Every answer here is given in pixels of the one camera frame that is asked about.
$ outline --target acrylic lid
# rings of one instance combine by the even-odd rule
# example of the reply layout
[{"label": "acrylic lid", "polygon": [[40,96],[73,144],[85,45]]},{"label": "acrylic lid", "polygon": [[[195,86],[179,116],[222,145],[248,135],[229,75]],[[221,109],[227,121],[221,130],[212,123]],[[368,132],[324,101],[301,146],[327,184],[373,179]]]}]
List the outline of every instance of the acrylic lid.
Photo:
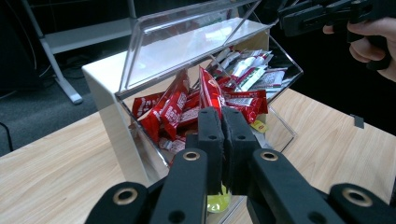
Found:
[{"label": "acrylic lid", "polygon": [[137,19],[117,95],[139,92],[208,54],[270,28],[254,17],[259,3],[216,0]]}]

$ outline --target wooden table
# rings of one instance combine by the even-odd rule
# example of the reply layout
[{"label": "wooden table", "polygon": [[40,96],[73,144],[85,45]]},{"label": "wooden table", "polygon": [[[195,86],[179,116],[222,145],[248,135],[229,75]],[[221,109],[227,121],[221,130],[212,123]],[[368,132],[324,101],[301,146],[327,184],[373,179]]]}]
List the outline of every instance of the wooden table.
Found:
[{"label": "wooden table", "polygon": [[[389,202],[396,137],[293,90],[272,107],[297,138],[284,152],[315,188],[360,185]],[[83,223],[97,200],[124,181],[98,113],[0,158],[1,223]],[[245,206],[229,220],[249,223]]]}]

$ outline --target gray carpet floor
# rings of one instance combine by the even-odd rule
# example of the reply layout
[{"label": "gray carpet floor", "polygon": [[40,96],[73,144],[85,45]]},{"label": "gray carpet floor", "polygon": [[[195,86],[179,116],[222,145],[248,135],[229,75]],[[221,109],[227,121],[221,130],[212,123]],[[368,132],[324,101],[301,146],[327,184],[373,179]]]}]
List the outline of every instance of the gray carpet floor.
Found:
[{"label": "gray carpet floor", "polygon": [[[0,98],[0,122],[8,127],[14,150],[97,111],[81,68],[63,73],[83,98],[81,104],[74,105],[53,77],[46,78],[42,90],[16,91]],[[7,131],[0,126],[0,156],[10,150]]]}]

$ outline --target finger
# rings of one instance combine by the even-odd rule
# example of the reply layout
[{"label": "finger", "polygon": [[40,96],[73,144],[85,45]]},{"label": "finger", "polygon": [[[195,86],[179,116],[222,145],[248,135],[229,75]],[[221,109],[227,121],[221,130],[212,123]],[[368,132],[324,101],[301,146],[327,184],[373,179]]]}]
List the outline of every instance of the finger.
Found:
[{"label": "finger", "polygon": [[361,57],[369,60],[380,61],[385,57],[385,51],[372,45],[366,37],[352,42],[350,47]]},{"label": "finger", "polygon": [[332,26],[325,25],[325,26],[323,26],[323,33],[325,35],[332,35],[332,34],[334,34],[334,29],[332,28]]},{"label": "finger", "polygon": [[349,47],[349,52],[350,52],[350,54],[352,55],[352,57],[353,57],[356,61],[359,61],[359,62],[361,62],[361,63],[369,63],[369,62],[371,61],[370,59],[365,58],[365,57],[359,55],[359,53],[358,53],[356,50],[354,50],[354,49],[352,48],[352,46]]},{"label": "finger", "polygon": [[396,41],[396,19],[394,18],[349,23],[347,29],[358,35],[382,35],[391,41]]},{"label": "finger", "polygon": [[396,82],[396,61],[391,61],[389,67],[384,70],[378,70],[378,73],[381,74],[383,77],[390,79]]}]

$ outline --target clear acrylic dispenser box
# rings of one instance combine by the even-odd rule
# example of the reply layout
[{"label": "clear acrylic dispenser box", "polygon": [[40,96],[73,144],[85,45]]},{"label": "clear acrylic dispenser box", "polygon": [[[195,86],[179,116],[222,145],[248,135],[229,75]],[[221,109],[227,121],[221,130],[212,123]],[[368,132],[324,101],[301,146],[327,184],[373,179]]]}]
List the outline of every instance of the clear acrylic dispenser box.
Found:
[{"label": "clear acrylic dispenser box", "polygon": [[[131,19],[128,50],[82,67],[126,180],[148,187],[168,174],[174,157],[173,152],[160,148],[149,137],[141,123],[144,115],[138,118],[133,111],[134,100],[166,91],[183,69],[193,89],[199,67],[211,63],[223,68],[217,59],[225,49],[241,54],[266,52],[271,55],[267,68],[287,68],[281,85],[266,89],[268,114],[259,117],[268,130],[255,134],[262,146],[278,151],[292,142],[296,133],[276,114],[271,102],[303,71],[270,36],[273,24],[260,23],[253,13],[259,3],[209,1]],[[222,71],[224,76],[230,75],[227,69]],[[225,217],[213,215],[211,219],[220,222]]]}]

